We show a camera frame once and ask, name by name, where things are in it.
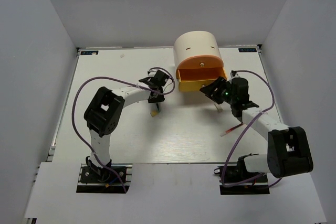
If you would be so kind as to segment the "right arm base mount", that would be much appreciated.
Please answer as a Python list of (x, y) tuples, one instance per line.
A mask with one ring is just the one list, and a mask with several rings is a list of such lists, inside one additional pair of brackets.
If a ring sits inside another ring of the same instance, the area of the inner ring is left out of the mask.
[(213, 173), (219, 177), (220, 194), (229, 195), (269, 195), (267, 175), (262, 175), (257, 178), (258, 173), (243, 173), (239, 170), (237, 164), (229, 164), (225, 171), (225, 185), (222, 184), (221, 175), (224, 166), (217, 166)]

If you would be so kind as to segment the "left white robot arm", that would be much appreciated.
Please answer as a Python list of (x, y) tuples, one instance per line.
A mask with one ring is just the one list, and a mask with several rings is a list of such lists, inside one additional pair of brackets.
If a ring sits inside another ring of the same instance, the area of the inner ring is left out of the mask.
[(139, 80), (143, 86), (127, 84), (126, 87), (114, 90), (106, 87), (98, 89), (83, 116), (93, 148), (87, 165), (93, 169), (93, 176), (98, 181), (104, 182), (110, 178), (110, 135), (118, 126), (122, 110), (141, 101), (163, 102), (164, 87), (170, 79), (171, 76), (166, 72), (156, 69)]

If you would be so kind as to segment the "red ink pen refill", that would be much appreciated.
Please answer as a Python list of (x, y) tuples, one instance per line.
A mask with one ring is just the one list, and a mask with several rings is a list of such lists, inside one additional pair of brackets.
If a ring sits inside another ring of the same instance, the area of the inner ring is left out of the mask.
[(234, 126), (234, 127), (231, 127), (231, 128), (228, 129), (228, 130), (225, 130), (223, 133), (220, 134), (220, 137), (225, 136), (226, 134), (228, 134), (228, 133), (234, 131), (235, 129), (238, 129), (239, 127), (241, 127), (241, 126), (243, 126), (243, 125), (244, 125), (244, 124), (241, 123), (241, 124), (238, 124), (238, 125), (236, 125), (236, 126)]

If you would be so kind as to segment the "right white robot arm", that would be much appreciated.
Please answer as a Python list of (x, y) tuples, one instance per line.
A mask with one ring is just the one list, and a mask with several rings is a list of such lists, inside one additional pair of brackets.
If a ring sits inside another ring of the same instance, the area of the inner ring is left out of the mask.
[(249, 99), (248, 80), (219, 77), (200, 91), (217, 104), (228, 103), (235, 118), (267, 141), (266, 154), (248, 154), (238, 159), (237, 175), (241, 180), (250, 181), (258, 173), (283, 178), (313, 170), (305, 130), (277, 122), (261, 110)]

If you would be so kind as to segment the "orange top drawer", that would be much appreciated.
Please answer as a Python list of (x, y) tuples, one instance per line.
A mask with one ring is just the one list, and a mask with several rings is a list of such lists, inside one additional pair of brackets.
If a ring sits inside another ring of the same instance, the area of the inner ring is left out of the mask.
[(182, 60), (177, 69), (198, 69), (198, 68), (223, 68), (224, 63), (221, 57), (213, 55), (192, 56)]

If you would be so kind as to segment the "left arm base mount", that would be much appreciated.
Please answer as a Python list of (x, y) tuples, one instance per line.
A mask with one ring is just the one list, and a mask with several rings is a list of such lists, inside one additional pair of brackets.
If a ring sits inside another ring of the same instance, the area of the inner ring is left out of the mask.
[(76, 193), (125, 194), (131, 185), (132, 165), (116, 164), (112, 168), (120, 176), (126, 191), (113, 172), (107, 170), (107, 174), (100, 177), (86, 164), (81, 164)]

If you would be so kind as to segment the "yellow drawer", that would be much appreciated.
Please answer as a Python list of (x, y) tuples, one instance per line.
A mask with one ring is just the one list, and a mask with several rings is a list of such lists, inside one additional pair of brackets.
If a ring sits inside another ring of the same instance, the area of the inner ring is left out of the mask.
[(199, 91), (203, 86), (214, 82), (218, 77), (227, 79), (224, 68), (177, 69), (179, 92)]

